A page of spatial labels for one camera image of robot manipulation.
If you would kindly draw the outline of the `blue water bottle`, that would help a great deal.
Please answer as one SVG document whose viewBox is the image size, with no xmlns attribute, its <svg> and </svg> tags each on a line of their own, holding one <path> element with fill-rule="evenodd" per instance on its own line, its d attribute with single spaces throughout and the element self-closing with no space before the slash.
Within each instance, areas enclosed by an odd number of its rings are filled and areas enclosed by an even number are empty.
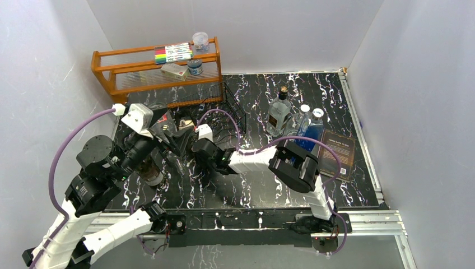
<svg viewBox="0 0 475 269">
<path fill-rule="evenodd" d="M 320 141 L 324 131 L 323 116 L 324 111 L 321 108 L 315 108 L 312 112 L 307 112 L 300 123 L 297 136 Z M 302 139 L 295 139 L 295 143 L 309 152 L 312 152 L 315 146 L 314 142 Z"/>
</svg>

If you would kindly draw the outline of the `clear bottle red label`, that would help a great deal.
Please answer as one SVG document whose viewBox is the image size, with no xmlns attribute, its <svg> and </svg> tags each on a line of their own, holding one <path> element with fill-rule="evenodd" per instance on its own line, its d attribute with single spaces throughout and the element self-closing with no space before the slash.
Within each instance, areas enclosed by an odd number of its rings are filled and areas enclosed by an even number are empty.
<svg viewBox="0 0 475 269">
<path fill-rule="evenodd" d="M 148 108 L 152 110 L 153 116 L 150 124 L 150 128 L 153 131 L 163 131 L 164 127 L 171 132 L 176 131 L 176 125 L 174 118 L 164 103 L 153 103 L 148 105 Z"/>
</svg>

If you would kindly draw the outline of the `dark wine bottle white label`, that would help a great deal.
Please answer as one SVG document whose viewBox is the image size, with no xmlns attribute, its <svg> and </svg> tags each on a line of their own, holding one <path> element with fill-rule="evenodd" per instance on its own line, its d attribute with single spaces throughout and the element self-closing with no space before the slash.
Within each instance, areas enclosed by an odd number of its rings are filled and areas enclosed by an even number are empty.
<svg viewBox="0 0 475 269">
<path fill-rule="evenodd" d="M 187 132 L 194 132 L 195 122 L 189 114 L 177 113 L 174 116 L 176 135 L 181 135 Z"/>
</svg>

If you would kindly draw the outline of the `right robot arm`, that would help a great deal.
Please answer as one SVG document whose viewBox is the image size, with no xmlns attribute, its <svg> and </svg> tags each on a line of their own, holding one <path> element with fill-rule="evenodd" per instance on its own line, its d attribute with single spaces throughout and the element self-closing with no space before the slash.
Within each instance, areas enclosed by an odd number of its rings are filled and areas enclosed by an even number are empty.
<svg viewBox="0 0 475 269">
<path fill-rule="evenodd" d="M 221 149 L 208 138 L 199 139 L 191 151 L 203 166 L 222 175 L 270 171 L 289 189 L 304 196 L 310 214 L 298 214 L 288 229 L 300 234 L 341 232 L 350 230 L 347 221 L 337 212 L 321 179 L 318 158 L 290 140 L 255 151 Z"/>
</svg>

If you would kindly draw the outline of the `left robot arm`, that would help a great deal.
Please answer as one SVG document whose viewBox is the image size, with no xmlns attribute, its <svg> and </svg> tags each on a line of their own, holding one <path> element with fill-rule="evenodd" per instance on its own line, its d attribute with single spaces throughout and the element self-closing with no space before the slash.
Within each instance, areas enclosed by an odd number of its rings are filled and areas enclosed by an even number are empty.
<svg viewBox="0 0 475 269">
<path fill-rule="evenodd" d="M 86 142 L 77 155 L 80 172 L 73 178 L 59 204 L 59 215 L 42 242 L 23 252 L 29 268 L 90 268 L 100 257 L 122 243 L 144 233 L 169 233 L 174 216 L 157 202 L 139 206 L 125 219 L 92 234 L 90 224 L 120 193 L 117 182 L 132 173 L 161 183 L 159 167 L 151 157 L 154 149 L 180 155 L 192 133 L 190 128 L 168 134 L 167 140 L 138 136 L 121 149 L 107 136 Z"/>
</svg>

